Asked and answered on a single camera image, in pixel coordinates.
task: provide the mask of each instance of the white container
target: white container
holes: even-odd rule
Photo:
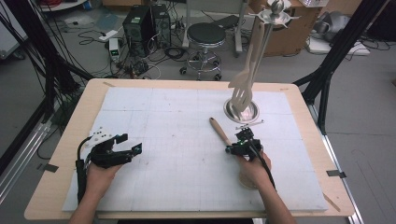
[[[326,7],[329,0],[300,0],[306,7]]]

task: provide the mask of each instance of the stool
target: stool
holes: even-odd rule
[[[192,44],[203,49],[197,50],[187,58],[187,65],[198,73],[197,80],[201,80],[201,73],[218,70],[215,80],[221,80],[221,58],[213,51],[208,50],[221,46],[225,41],[225,31],[215,24],[200,22],[195,23],[187,30],[187,38]],[[180,68],[184,75],[187,67]]]

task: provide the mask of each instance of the forearm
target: forearm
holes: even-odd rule
[[[96,207],[100,202],[100,198],[84,195],[78,208],[70,217],[69,224],[92,224]]]
[[[270,223],[296,223],[288,207],[286,207],[286,205],[283,203],[282,199],[279,197],[276,190],[269,181],[259,185],[258,189],[260,195],[262,196],[265,212],[267,213]]]

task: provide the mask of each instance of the metal spatula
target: metal spatula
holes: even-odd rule
[[[264,36],[264,22],[256,17],[253,25],[254,36],[251,37],[247,60],[244,70],[236,75],[230,82],[230,88],[233,89],[231,103],[239,112],[243,112],[251,102],[253,78],[255,75],[256,63],[259,60],[262,37]]]

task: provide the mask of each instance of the power strip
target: power strip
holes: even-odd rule
[[[109,31],[109,32],[107,32],[107,34],[105,35],[105,36],[99,36],[99,39],[101,39],[101,40],[107,40],[107,39],[109,39],[111,36],[113,36],[113,35],[115,35],[116,33],[118,33],[117,31],[115,31],[115,30],[111,30],[111,31]]]

